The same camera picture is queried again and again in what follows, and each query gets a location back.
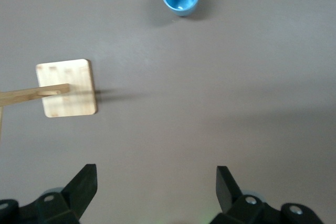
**wooden stick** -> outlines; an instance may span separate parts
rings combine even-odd
[[[14,103],[30,101],[55,94],[63,94],[70,91],[69,84],[59,84],[33,89],[24,89],[0,93],[0,107]]]

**wooden board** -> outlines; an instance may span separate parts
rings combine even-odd
[[[70,84],[68,93],[42,98],[47,117],[56,118],[96,113],[96,96],[91,65],[88,60],[42,63],[36,66],[36,73],[40,87]]]

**gray table surface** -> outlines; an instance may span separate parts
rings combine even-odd
[[[336,1],[0,0],[0,90],[35,65],[89,59],[99,112],[49,119],[4,108],[0,199],[21,205],[86,163],[98,192],[81,223],[207,224],[216,166],[279,209],[336,206]]]

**screw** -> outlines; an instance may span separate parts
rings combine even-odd
[[[3,203],[0,205],[0,210],[3,210],[8,207],[8,203]]]
[[[289,210],[291,210],[291,212],[293,212],[294,214],[296,214],[296,215],[301,215],[301,214],[303,214],[303,212],[302,212],[302,210],[301,210],[301,208],[299,208],[299,207],[297,207],[297,206],[290,206],[289,207]]]
[[[54,199],[54,196],[53,195],[49,195],[47,197],[44,198],[44,202],[47,202],[47,201],[52,201]]]
[[[251,196],[246,197],[245,200],[246,200],[247,203],[249,203],[251,205],[255,205],[257,203],[257,200],[255,198],[251,197]]]

